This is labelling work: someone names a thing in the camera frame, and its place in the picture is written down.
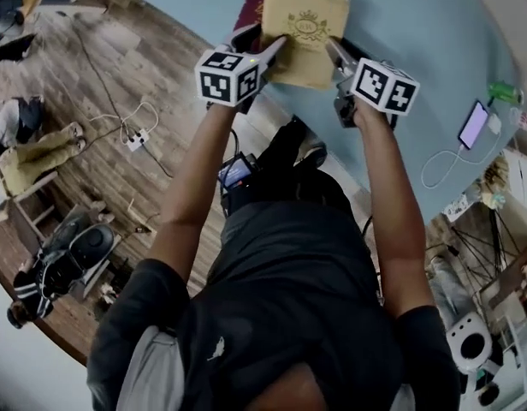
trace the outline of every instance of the white speaker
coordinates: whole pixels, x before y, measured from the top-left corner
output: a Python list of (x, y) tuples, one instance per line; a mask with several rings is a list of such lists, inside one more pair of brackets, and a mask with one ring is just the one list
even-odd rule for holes
[(476, 312), (467, 313), (447, 332), (446, 338), (453, 360), (464, 374), (478, 370), (492, 354), (492, 337)]

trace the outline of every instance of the gray sleeve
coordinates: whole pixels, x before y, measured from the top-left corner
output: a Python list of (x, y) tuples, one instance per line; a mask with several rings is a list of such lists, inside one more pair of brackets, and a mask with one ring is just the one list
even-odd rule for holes
[(92, 342), (86, 368), (95, 410), (115, 410), (144, 331), (151, 325), (174, 327), (188, 302), (186, 284), (172, 268), (153, 259), (140, 262)]

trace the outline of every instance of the white box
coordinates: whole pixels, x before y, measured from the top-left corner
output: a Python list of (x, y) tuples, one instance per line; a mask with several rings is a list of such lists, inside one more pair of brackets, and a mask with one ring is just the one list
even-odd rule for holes
[(351, 92), (381, 112), (407, 116), (419, 92), (419, 82), (386, 63), (362, 58)]
[(259, 90), (258, 63), (256, 57), (240, 53), (206, 51), (195, 66), (198, 97), (237, 106)]

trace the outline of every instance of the book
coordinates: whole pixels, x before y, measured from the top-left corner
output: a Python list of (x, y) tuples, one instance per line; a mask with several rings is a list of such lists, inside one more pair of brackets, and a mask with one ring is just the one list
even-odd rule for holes
[(235, 23), (234, 30), (254, 23), (261, 23), (263, 11), (264, 0), (245, 0), (243, 8), (240, 10), (239, 18)]
[(262, 47), (281, 35), (288, 38), (267, 79), (330, 88), (334, 64), (326, 42), (329, 37), (343, 37), (349, 6), (349, 0), (263, 0)]

